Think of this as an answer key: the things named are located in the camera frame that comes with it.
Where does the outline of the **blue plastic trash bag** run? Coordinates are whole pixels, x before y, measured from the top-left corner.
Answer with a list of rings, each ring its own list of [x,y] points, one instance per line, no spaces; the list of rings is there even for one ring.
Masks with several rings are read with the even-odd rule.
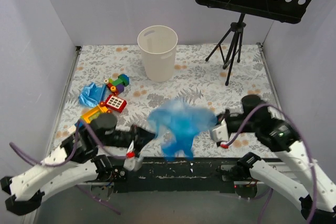
[[[161,150],[165,159],[172,161],[180,151],[186,158],[192,159],[194,138],[202,132],[211,130],[218,119],[208,108],[174,99],[151,111],[147,121],[155,131],[156,137],[161,137],[167,131],[171,133],[170,140],[161,145]]]

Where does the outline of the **blue bag piece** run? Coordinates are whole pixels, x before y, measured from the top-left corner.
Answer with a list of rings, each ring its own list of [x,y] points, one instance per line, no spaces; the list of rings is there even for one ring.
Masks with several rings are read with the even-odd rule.
[[[84,86],[79,94],[79,104],[94,108],[104,100],[106,89],[105,84],[98,86],[94,82]]]

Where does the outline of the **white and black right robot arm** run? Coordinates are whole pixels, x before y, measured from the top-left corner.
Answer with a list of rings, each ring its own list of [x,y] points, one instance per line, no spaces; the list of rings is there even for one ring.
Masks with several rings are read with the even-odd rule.
[[[232,180],[253,179],[268,185],[297,207],[307,223],[335,223],[335,182],[312,157],[306,141],[294,123],[285,116],[271,115],[271,104],[258,95],[241,99],[242,113],[227,109],[217,115],[212,138],[218,147],[229,148],[241,133],[253,133],[262,145],[274,153],[296,180],[268,165],[249,152],[223,175]]]

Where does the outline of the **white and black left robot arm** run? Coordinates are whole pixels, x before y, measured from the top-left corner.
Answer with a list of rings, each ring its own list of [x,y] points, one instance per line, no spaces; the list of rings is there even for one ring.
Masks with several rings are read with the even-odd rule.
[[[125,179],[121,172],[141,167],[141,150],[155,134],[135,124],[128,131],[116,128],[118,119],[100,114],[87,123],[78,120],[74,130],[42,161],[37,161],[14,143],[12,150],[31,168],[1,179],[7,211],[23,216],[35,211],[51,196],[83,182],[114,183]]]

